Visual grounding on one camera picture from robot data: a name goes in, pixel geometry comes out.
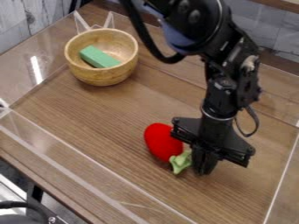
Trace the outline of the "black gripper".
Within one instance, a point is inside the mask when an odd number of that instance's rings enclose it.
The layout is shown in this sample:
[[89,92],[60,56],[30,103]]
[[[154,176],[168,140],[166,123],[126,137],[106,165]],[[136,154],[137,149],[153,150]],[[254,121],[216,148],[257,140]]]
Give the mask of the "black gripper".
[[201,118],[172,119],[170,136],[190,146],[192,169],[198,175],[209,175],[221,160],[248,166],[256,150],[233,130],[233,118],[202,113]]

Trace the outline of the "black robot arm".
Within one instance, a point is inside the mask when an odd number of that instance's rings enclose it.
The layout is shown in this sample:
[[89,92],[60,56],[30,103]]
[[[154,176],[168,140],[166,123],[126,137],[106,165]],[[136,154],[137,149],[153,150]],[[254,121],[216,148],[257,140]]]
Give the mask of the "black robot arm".
[[206,93],[200,118],[174,117],[170,135],[190,146],[190,165],[200,175],[210,174],[220,160],[245,167],[254,148],[244,141],[237,112],[256,113],[258,100],[257,44],[232,20],[222,0],[142,0],[157,16],[162,35],[174,55],[160,52],[132,0],[118,0],[150,54],[166,64],[197,55],[204,63]]

